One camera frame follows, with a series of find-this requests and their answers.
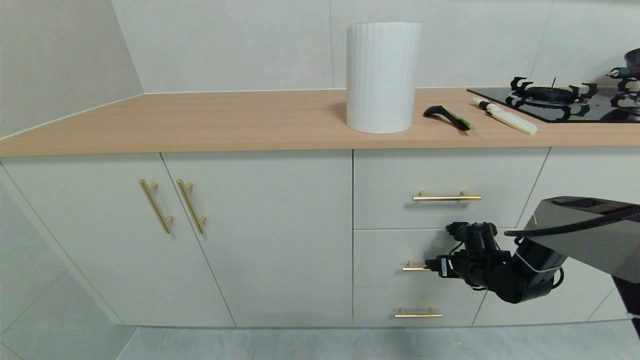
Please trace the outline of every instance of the white cylindrical vase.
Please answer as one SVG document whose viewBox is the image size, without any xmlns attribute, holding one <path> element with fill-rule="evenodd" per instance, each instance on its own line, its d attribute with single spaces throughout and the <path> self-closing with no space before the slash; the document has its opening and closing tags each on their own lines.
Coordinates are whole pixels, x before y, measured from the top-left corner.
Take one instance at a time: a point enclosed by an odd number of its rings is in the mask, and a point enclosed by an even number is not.
<svg viewBox="0 0 640 360">
<path fill-rule="evenodd" d="M 372 22 L 347 28 L 347 125 L 363 133 L 407 130 L 413 117 L 422 24 Z"/>
</svg>

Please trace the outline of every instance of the gas stove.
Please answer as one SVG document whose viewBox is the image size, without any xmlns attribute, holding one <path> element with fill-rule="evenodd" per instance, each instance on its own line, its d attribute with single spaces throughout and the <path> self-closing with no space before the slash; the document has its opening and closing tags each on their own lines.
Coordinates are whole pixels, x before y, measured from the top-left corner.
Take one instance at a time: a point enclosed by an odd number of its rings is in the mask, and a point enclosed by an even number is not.
<svg viewBox="0 0 640 360">
<path fill-rule="evenodd" d="M 629 89 L 636 78 L 625 78 L 618 87 L 531 86 L 527 78 L 515 77 L 511 88 L 472 88 L 469 92 L 531 115 L 544 122 L 640 123 L 638 92 Z"/>
</svg>

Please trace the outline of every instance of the gold handle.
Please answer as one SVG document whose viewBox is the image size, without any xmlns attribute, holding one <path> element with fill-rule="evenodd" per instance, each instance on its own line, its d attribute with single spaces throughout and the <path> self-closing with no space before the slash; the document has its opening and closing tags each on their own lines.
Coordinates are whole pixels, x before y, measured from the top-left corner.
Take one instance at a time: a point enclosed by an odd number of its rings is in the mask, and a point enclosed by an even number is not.
<svg viewBox="0 0 640 360">
<path fill-rule="evenodd" d="M 160 208 L 158 208 L 156 200 L 153 196 L 151 196 L 151 190 L 157 188 L 158 184 L 151 183 L 151 185 L 147 185 L 147 182 L 144 179 L 140 179 L 140 186 L 142 187 L 142 191 L 145 192 L 147 200 L 149 200 L 149 204 L 151 204 L 151 207 L 154 209 L 154 213 L 156 213 L 156 216 L 158 217 L 158 220 L 160 221 L 164 232 L 170 234 L 171 229 L 169 228 L 169 223 L 171 222 L 171 220 L 173 220 L 173 216 L 169 215 L 167 218 L 164 218 L 164 216 L 162 216 L 162 213 L 160 213 Z"/>
<path fill-rule="evenodd" d="M 469 195 L 469 193 L 462 189 L 460 195 L 451 196 L 429 196 L 424 190 L 420 190 L 418 196 L 413 197 L 413 201 L 469 201 L 469 200 L 482 200 L 480 195 Z"/>
<path fill-rule="evenodd" d="M 431 269 L 426 266 L 414 266 L 413 261 L 409 260 L 406 266 L 402 268 L 402 271 L 431 271 Z"/>
<path fill-rule="evenodd" d="M 443 314 L 436 314 L 433 312 L 433 307 L 429 307 L 429 312 L 424 314 L 405 314 L 404 307 L 400 307 L 398 314 L 394 314 L 394 318 L 441 318 Z"/>
<path fill-rule="evenodd" d="M 182 179 L 178 179 L 176 183 L 178 183 L 178 187 L 180 188 L 180 192 L 182 193 L 184 202 L 187 203 L 187 208 L 189 209 L 189 213 L 191 213 L 191 218 L 193 219 L 193 222 L 196 223 L 198 232 L 200 234 L 204 234 L 204 228 L 202 226 L 204 224 L 204 220 L 207 220 L 207 217 L 198 217 L 198 214 L 196 214 L 196 209 L 193 207 L 193 204 L 191 203 L 191 197 L 189 196 L 189 191 L 192 189 L 193 184 L 188 183 L 185 185 Z"/>
</svg>

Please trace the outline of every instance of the countertop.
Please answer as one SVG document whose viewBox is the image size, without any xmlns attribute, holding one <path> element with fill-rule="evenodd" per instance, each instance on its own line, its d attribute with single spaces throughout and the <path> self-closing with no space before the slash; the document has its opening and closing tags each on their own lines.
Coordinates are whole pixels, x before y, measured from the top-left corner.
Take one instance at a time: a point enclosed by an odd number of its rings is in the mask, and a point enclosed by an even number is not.
<svg viewBox="0 0 640 360">
<path fill-rule="evenodd" d="M 638 124 L 547 124 L 529 136 L 486 115 L 464 88 L 416 90 L 413 126 L 373 135 L 349 128 L 345 90 L 147 94 L 0 140 L 0 156 L 128 152 L 460 147 L 640 146 Z M 422 112 L 443 105 L 476 128 Z"/>
</svg>

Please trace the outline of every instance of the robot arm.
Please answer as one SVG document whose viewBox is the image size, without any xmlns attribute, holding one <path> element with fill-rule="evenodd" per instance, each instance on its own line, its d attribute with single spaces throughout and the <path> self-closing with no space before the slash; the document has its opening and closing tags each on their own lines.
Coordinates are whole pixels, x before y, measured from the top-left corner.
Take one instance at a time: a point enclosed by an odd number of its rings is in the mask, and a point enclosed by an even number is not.
<svg viewBox="0 0 640 360">
<path fill-rule="evenodd" d="M 563 276 L 554 284 L 554 275 L 562 270 L 566 256 L 528 238 L 518 238 L 518 250 L 511 255 L 499 250 L 494 238 L 497 229 L 489 222 L 455 222 L 447 232 L 465 248 L 425 261 L 441 277 L 464 279 L 471 287 L 493 291 L 512 304 L 544 296 L 562 283 Z"/>
<path fill-rule="evenodd" d="M 517 304 L 549 294 L 562 284 L 562 264 L 575 258 L 610 275 L 640 336 L 640 206 L 602 199 L 556 197 L 543 200 L 537 221 L 516 236 L 512 255 L 500 250 L 492 223 L 455 222 L 447 232 L 459 244 L 425 260 L 440 277 L 463 279 Z"/>
</svg>

